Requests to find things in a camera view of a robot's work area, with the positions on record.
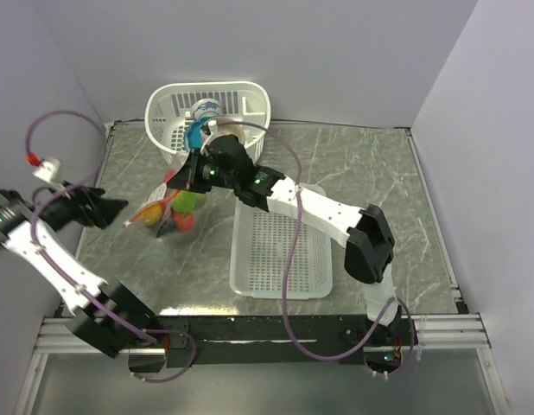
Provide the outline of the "clear zip top bag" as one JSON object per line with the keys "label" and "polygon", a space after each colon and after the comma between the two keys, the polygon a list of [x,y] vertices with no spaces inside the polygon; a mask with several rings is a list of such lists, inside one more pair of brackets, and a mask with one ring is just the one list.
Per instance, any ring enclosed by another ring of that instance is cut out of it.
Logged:
{"label": "clear zip top bag", "polygon": [[[148,229],[152,230],[153,232],[157,233],[157,230],[158,230],[158,227],[161,225],[162,221],[167,219],[167,218],[170,218],[171,217],[171,212],[172,212],[172,209],[171,209],[171,205],[173,203],[173,200],[174,198],[181,192],[181,191],[187,191],[187,190],[175,190],[175,189],[171,189],[171,188],[168,188],[163,182],[158,185],[157,187],[155,187],[152,192],[149,194],[149,196],[147,198],[144,199],[144,201],[141,203],[140,207],[137,209],[137,211],[128,219],[126,220],[124,223],[123,223],[123,228],[126,228],[126,227],[129,227],[135,223],[142,223],[139,219],[139,215],[140,213],[150,207],[150,206],[154,206],[156,204],[161,204],[162,205],[162,208],[163,208],[163,217],[162,219],[157,222],[154,226],[152,227],[147,227]],[[198,217],[199,215],[202,213],[202,211],[204,210],[204,207],[206,206],[207,204],[207,201],[206,203],[199,209],[196,209],[194,210],[192,213],[194,214],[194,219],[195,219],[195,223],[194,223],[194,227],[197,223],[197,220],[198,220]]]}

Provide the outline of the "green fake lime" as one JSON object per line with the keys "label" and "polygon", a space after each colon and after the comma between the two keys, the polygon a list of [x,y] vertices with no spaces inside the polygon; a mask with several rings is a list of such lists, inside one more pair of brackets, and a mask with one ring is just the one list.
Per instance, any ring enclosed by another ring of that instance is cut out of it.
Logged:
{"label": "green fake lime", "polygon": [[205,194],[181,191],[173,200],[171,209],[175,213],[188,214],[201,208],[207,201]]}

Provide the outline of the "red fake apple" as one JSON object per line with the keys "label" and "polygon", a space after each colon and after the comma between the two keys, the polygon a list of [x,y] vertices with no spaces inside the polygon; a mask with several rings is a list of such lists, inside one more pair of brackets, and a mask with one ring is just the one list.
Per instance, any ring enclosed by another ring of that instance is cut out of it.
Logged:
{"label": "red fake apple", "polygon": [[194,214],[192,212],[180,213],[172,211],[170,219],[175,223],[175,231],[178,233],[188,232],[194,227],[195,223]]}

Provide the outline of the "yellow fake lemon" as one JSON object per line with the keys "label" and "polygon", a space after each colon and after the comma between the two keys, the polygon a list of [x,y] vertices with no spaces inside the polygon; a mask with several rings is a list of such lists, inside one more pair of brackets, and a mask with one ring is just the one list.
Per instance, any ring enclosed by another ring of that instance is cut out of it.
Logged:
{"label": "yellow fake lemon", "polygon": [[146,227],[154,226],[157,222],[159,222],[162,219],[162,217],[163,217],[163,208],[161,204],[156,204],[154,206],[147,207],[139,215],[140,221]]}

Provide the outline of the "dark fake grapes bunch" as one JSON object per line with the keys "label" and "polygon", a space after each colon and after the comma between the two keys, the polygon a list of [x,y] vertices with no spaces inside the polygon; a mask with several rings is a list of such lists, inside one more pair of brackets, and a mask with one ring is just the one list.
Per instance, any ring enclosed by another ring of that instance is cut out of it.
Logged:
{"label": "dark fake grapes bunch", "polygon": [[156,237],[161,238],[165,235],[168,235],[177,230],[176,221],[172,218],[167,218],[162,221],[161,225],[158,227]]}

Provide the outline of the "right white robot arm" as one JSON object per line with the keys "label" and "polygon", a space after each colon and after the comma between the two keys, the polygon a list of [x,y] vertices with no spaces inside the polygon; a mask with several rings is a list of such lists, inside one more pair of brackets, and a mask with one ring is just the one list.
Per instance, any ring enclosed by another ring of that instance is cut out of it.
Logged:
{"label": "right white robot arm", "polygon": [[254,163],[238,136],[231,132],[210,134],[195,143],[161,188],[161,195],[146,199],[124,222],[125,227],[144,220],[150,212],[156,215],[151,224],[157,227],[173,214],[190,213],[182,202],[185,197],[203,195],[212,188],[230,189],[238,200],[233,235],[237,249],[247,241],[244,233],[251,238],[277,233],[274,226],[253,227],[254,211],[269,220],[285,220],[293,229],[285,262],[287,269],[277,290],[281,299],[287,297],[289,268],[299,233],[314,229],[344,248],[344,268],[362,284],[369,322],[364,339],[384,345],[398,337],[398,322],[406,307],[397,298],[392,282],[395,240],[379,207],[342,204],[304,188],[280,171]]}

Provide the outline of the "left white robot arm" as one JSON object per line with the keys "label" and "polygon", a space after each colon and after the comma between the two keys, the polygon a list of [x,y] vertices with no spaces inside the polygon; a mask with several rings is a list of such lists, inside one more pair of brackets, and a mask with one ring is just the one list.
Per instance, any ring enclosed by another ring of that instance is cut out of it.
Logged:
{"label": "left white robot arm", "polygon": [[69,331],[110,357],[138,342],[155,346],[162,325],[154,312],[120,282],[107,283],[85,268],[56,237],[77,222],[107,228],[127,206],[109,199],[101,188],[81,187],[55,193],[37,207],[14,190],[0,189],[0,249],[31,264],[60,294],[73,315]]}

